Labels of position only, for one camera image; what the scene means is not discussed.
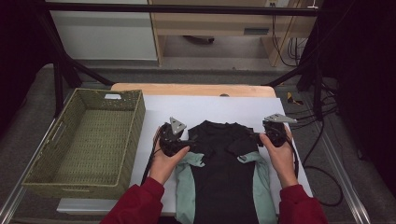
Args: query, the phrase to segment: hand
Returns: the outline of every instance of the hand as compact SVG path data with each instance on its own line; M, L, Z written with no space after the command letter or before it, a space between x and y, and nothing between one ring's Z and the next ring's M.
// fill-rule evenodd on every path
M286 133L291 141L292 136L288 127L285 126ZM298 181L294 174L293 166L293 151L288 142L285 142L281 147L275 147L268 136L264 133L260 133L260 139L268 150L268 154L271 158L271 163L276 170L277 176L280 180L282 189L297 185Z
M155 179L160 184L164 184L171 176L177 163L189 152L190 147L183 147L173 157L168 157L163 154L160 148L160 140L157 141L155 146L156 153L152 159L151 169L149 170L149 177Z

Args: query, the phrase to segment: maroon sweater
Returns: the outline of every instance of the maroon sweater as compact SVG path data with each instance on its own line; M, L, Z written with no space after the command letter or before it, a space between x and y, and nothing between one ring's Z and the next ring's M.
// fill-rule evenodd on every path
M163 209L163 192L163 185L148 177L141 187L131 186L101 223L157 223ZM282 189L280 198L280 223L327 223L318 200L308 197L303 186Z

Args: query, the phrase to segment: horizontal black bar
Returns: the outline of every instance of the horizontal black bar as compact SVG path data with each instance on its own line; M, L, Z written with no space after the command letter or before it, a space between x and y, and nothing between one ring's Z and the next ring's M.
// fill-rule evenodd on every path
M199 13L239 14L316 17L325 11L312 8L293 7L223 7L182 5L140 5L140 4L89 4L39 2L40 6L55 11L101 11L101 12L157 12L157 13Z

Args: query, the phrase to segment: teal fabric panel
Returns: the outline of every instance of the teal fabric panel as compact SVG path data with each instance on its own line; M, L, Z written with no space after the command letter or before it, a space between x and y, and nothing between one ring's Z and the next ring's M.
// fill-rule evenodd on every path
M194 222L195 217L195 183L192 176L191 165L203 167L204 154L188 152L178 163L175 169L177 178L176 191L176 220L189 224Z
M250 152L238 157L242 163L255 161L253 176L253 200L260 223L276 224L276 211L271 196L268 164L259 152Z

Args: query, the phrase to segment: wall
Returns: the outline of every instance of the wall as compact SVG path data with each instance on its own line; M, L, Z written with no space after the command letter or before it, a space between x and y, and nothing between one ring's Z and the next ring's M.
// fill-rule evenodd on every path
M49 2L147 4L147 0L50 0ZM80 60L156 61L148 13L52 11L67 53Z

